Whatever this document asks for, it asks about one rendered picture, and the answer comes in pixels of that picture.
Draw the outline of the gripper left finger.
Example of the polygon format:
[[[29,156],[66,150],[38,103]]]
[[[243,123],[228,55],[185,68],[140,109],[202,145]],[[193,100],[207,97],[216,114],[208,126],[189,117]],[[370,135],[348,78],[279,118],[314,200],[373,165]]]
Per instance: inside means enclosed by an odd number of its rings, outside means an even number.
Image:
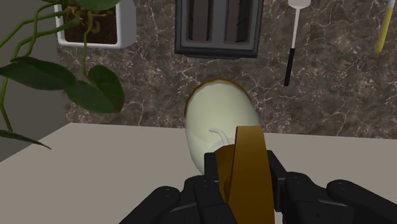
[[[185,180],[182,191],[153,190],[119,224],[237,224],[219,190],[216,155],[204,155],[204,174]]]

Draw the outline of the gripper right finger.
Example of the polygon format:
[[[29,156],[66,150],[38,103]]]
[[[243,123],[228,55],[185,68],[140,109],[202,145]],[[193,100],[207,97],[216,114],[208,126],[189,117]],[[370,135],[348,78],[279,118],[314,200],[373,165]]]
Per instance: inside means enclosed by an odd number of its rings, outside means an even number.
[[[397,224],[397,204],[344,179],[316,185],[268,150],[274,209],[283,224]]]

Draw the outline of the cream mug with brown handle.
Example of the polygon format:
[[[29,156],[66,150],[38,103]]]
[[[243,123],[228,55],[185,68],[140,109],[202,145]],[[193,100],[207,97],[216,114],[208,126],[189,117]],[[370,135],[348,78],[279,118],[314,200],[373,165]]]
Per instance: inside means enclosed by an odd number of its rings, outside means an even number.
[[[185,133],[200,172],[216,157],[218,188],[237,224],[275,224],[264,133],[247,92],[223,78],[205,81],[186,100]]]

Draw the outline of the dark grey toaster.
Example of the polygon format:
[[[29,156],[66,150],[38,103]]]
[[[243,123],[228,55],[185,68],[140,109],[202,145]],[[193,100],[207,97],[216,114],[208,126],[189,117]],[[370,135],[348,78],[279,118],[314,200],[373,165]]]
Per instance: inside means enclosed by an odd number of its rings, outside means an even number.
[[[174,53],[256,58],[264,0],[175,0]]]

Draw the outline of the potted plant in white pot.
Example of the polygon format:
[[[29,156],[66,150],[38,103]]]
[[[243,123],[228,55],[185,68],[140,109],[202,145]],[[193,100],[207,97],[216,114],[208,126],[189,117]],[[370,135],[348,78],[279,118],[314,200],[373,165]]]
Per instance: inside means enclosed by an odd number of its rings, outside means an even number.
[[[37,90],[62,90],[69,100],[83,109],[99,114],[122,111],[125,94],[121,83],[110,68],[103,65],[87,67],[87,50],[122,49],[137,39],[136,6],[134,0],[41,0],[41,5],[0,40],[0,48],[25,25],[32,25],[29,37],[19,41],[9,63],[0,67],[3,82],[0,86],[0,114],[6,129],[0,138],[30,144],[37,141],[13,131],[4,106],[8,80]],[[83,51],[78,79],[68,68],[58,63],[33,57],[36,40],[56,35],[60,46],[80,47]]]

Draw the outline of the yellow handled kitchen utensil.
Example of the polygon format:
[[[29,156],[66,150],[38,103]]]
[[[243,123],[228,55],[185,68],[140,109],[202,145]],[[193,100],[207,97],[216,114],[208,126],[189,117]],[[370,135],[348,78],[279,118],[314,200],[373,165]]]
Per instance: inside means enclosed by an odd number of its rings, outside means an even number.
[[[379,29],[379,36],[374,46],[375,53],[380,53],[384,47],[384,43],[386,40],[389,24],[391,22],[391,17],[393,14],[393,8],[396,3],[396,0],[388,0],[387,7],[385,10],[384,18],[382,19],[382,24]]]

